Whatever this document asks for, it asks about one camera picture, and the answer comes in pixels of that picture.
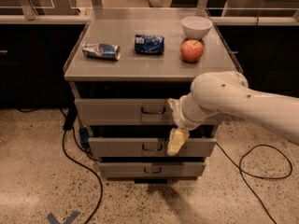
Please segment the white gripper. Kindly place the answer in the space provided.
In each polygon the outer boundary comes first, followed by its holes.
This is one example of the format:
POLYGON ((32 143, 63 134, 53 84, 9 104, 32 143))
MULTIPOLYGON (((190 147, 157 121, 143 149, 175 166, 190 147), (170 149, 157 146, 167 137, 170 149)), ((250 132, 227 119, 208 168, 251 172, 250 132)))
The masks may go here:
POLYGON ((179 99, 169 98, 167 102, 172 110, 173 121, 178 126, 170 132, 167 154, 175 156, 188 140, 190 135, 188 131, 196 129, 217 112, 201 107, 190 94, 183 95, 179 99))

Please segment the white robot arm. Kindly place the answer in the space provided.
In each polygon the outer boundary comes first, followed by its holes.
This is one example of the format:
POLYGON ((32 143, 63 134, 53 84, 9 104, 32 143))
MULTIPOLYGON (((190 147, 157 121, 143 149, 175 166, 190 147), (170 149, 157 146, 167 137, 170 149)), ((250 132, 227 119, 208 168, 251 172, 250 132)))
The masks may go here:
POLYGON ((218 113, 247 119, 299 144, 299 99, 249 88, 238 72, 209 72, 197 76, 190 92, 168 100, 176 127, 170 132, 167 154, 179 153, 190 131, 218 113))

